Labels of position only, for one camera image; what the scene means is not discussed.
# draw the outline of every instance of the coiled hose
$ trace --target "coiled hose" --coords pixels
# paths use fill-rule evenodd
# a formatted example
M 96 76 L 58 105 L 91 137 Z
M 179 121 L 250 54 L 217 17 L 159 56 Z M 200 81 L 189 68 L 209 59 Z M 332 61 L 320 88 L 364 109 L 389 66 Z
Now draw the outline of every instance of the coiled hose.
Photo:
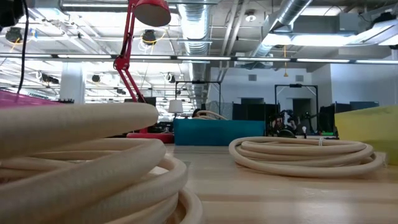
M 199 111 L 222 118 L 211 111 Z M 214 119 L 199 116 L 197 119 Z M 260 172 L 294 177 L 345 177 L 372 172 L 383 160 L 373 147 L 354 141 L 275 137 L 235 139 L 229 153 L 236 163 Z
M 143 103 L 0 110 L 0 223 L 202 223 L 161 141 L 100 139 L 157 116 Z

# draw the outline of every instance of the ceiling duct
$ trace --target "ceiling duct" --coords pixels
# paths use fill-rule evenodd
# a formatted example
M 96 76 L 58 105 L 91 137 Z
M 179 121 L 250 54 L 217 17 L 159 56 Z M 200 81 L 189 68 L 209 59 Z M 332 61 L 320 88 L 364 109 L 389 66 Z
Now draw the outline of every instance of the ceiling duct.
M 312 0 L 283 0 L 280 5 L 280 9 L 267 16 L 264 21 L 263 29 L 266 35 L 273 31 L 280 29 L 284 26 L 288 27 L 288 31 L 291 30 L 294 21 L 300 16 L 304 9 L 312 2 Z M 265 57 L 273 48 L 273 45 L 267 44 L 265 40 L 266 35 L 262 42 L 256 47 L 256 49 L 251 53 L 251 57 Z M 245 65 L 241 65 L 243 68 L 253 69 L 253 68 L 267 68 L 264 63 L 252 62 Z
M 181 16 L 181 29 L 184 39 L 202 40 L 207 39 L 209 34 L 209 6 L 202 4 L 179 4 L 177 5 Z M 208 55 L 208 42 L 184 42 L 187 55 Z M 205 63 L 190 63 L 189 74 L 191 80 L 204 80 L 206 72 Z M 193 85 L 195 97 L 201 98 L 203 85 Z

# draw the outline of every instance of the teal box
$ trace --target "teal box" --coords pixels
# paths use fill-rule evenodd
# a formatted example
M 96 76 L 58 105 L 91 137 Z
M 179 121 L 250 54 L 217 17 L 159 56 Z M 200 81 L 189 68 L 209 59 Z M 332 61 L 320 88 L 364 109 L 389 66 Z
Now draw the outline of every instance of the teal box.
M 175 119 L 177 146 L 228 146 L 237 138 L 264 136 L 263 121 Z

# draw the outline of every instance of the wooden table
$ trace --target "wooden table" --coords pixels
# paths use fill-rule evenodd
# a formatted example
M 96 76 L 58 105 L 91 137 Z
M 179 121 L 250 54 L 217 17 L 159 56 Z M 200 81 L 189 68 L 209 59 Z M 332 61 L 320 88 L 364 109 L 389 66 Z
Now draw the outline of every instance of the wooden table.
M 188 166 L 187 187 L 208 224 L 398 223 L 398 167 L 345 179 L 282 177 L 235 164 L 227 147 L 167 149 Z

